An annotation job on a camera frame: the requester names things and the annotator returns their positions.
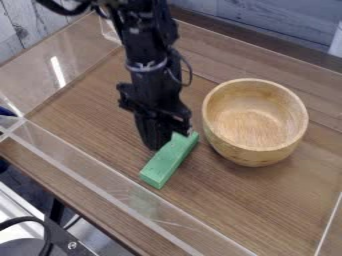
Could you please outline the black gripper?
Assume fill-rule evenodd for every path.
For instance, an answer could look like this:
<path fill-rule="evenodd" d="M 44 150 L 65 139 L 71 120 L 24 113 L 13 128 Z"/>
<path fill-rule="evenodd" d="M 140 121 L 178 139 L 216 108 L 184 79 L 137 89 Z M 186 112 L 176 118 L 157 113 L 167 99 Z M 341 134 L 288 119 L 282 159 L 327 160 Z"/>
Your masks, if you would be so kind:
<path fill-rule="evenodd" d="M 180 60 L 159 63 L 125 62 L 131 82 L 120 82 L 119 106 L 135 117 L 145 147 L 157 151 L 171 140 L 172 131 L 188 137 L 192 133 L 191 110 L 180 99 L 183 89 Z"/>

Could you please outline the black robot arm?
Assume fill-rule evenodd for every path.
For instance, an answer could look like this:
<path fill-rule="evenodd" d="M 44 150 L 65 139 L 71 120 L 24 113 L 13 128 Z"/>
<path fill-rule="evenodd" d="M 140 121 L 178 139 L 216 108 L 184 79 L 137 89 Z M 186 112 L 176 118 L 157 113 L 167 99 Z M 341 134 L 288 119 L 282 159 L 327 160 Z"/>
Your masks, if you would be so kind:
<path fill-rule="evenodd" d="M 72 0 L 68 9 L 55 0 L 36 0 L 49 11 L 76 16 L 88 10 L 113 25 L 125 50 L 125 69 L 131 81 L 119 83 L 119 106 L 133 114 L 141 141 L 157 150 L 175 132 L 191 129 L 191 110 L 182 102 L 182 88 L 192 82 L 182 77 L 188 65 L 174 48 L 178 24 L 166 0 Z"/>

